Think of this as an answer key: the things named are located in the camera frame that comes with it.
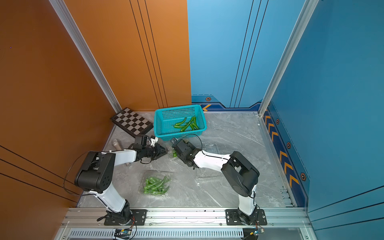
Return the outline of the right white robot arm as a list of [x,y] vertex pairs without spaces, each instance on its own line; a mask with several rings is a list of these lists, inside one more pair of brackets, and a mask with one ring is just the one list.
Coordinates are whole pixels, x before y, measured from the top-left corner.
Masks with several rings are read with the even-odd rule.
[[183,139],[173,138],[172,148],[179,159],[189,167],[221,172],[239,195],[238,216],[242,224],[257,223],[256,189],[260,172],[240,152],[219,155],[206,152]]

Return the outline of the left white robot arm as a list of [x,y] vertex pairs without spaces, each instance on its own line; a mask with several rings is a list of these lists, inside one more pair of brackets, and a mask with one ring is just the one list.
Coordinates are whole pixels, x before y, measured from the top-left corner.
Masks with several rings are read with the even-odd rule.
[[98,222],[104,220],[105,225],[131,225],[134,217],[130,204],[112,184],[114,167],[140,162],[143,158],[154,161],[167,153],[168,150],[158,143],[158,138],[147,135],[136,136],[127,149],[90,151],[75,177],[75,186],[95,196],[106,207],[106,215],[97,219]]

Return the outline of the teal plastic basket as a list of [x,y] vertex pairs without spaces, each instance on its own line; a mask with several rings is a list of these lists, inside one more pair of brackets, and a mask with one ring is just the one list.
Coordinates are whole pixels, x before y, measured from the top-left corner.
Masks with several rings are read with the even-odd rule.
[[201,135],[207,129],[200,105],[158,109],[154,117],[155,136],[163,141]]

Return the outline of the green pepper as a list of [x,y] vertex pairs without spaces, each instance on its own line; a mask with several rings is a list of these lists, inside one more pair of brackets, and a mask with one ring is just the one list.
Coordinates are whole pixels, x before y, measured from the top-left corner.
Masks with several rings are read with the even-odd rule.
[[196,116],[193,117],[193,126],[194,126],[194,128],[195,128],[196,130],[199,130],[199,129],[200,129],[199,126],[197,125],[197,118],[196,118]]
[[191,124],[194,123],[194,119],[195,119],[195,117],[192,117],[192,118],[190,119],[190,121],[189,121],[186,125],[184,125],[184,126],[181,128],[181,132],[185,132],[185,131],[188,129],[188,127],[189,127]]
[[175,123],[175,126],[180,126],[180,125],[184,124],[186,120],[187,120],[187,118],[184,118],[181,122]]

